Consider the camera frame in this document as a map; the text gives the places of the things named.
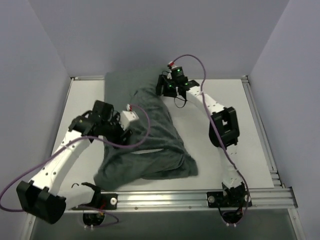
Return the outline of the zebra pillowcase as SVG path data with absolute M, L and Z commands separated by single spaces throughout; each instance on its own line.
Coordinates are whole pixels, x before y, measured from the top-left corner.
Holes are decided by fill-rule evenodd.
M 187 152 L 174 127 L 167 106 L 156 94 L 158 67 L 114 71 L 105 75 L 105 101 L 122 111 L 135 105 L 139 120 L 130 126 L 129 145 L 134 148 L 104 146 L 104 159 L 93 177 L 94 183 L 114 191 L 138 179 L 168 180 L 198 175 L 195 159 Z

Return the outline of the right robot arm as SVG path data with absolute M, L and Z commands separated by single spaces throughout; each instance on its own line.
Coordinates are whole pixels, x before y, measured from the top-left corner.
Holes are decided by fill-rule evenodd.
M 218 149 L 222 167 L 222 200 L 227 206 L 234 206 L 240 201 L 240 193 L 249 194 L 248 184 L 236 165 L 240 128 L 236 110 L 218 103 L 204 91 L 204 83 L 197 83 L 185 76 L 183 68 L 174 62 L 168 64 L 168 71 L 158 77 L 156 94 L 177 98 L 192 103 L 209 119 L 208 136 Z

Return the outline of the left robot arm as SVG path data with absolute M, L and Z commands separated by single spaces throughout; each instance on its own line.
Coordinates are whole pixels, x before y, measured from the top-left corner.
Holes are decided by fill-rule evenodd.
M 66 210 L 101 206 L 101 189 L 83 182 L 67 191 L 61 185 L 80 155 L 99 136 L 125 146 L 132 132 L 129 127 L 139 117 L 131 109 L 117 112 L 113 105 L 96 100 L 93 108 L 74 118 L 50 160 L 29 182 L 21 181 L 16 192 L 22 209 L 49 224 L 55 224 Z

